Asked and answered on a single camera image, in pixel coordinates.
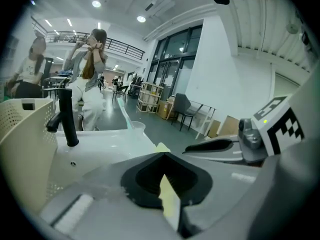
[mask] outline wooden crate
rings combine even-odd
[[[136,105],[138,110],[141,112],[156,113],[163,89],[164,88],[159,85],[143,82]]]

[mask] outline faucet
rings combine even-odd
[[[79,140],[76,133],[72,110],[72,90],[66,88],[57,88],[57,90],[60,111],[49,120],[46,129],[50,133],[56,133],[59,124],[62,123],[67,145],[69,147],[75,147],[78,145]]]

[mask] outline balcony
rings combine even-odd
[[[52,31],[47,32],[44,38],[47,43],[76,43],[78,41],[86,43],[89,35],[90,33],[84,32],[74,33],[71,31]],[[138,60],[141,60],[145,53],[143,50],[140,50],[134,46],[111,38],[106,39],[105,48],[121,54],[125,54]]]

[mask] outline fluorescent light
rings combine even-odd
[[[93,5],[93,7],[98,8],[101,6],[101,3],[99,1],[93,1],[92,5]]]
[[[146,18],[143,16],[138,16],[138,18],[136,18],[138,20],[138,22],[144,23],[146,21]]]
[[[71,21],[70,21],[70,19],[66,19],[67,21],[68,21],[68,23],[69,23],[69,25],[70,25],[70,27],[72,27],[72,24],[71,24]]]
[[[50,22],[47,21],[46,19],[45,19],[45,22],[48,23],[48,25],[49,25],[50,27],[52,27],[52,25],[50,24]]]

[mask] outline beige plastic basket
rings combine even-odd
[[[56,135],[46,130],[54,113],[52,99],[0,103],[1,169],[17,201],[35,213],[46,203],[49,172],[58,147]]]

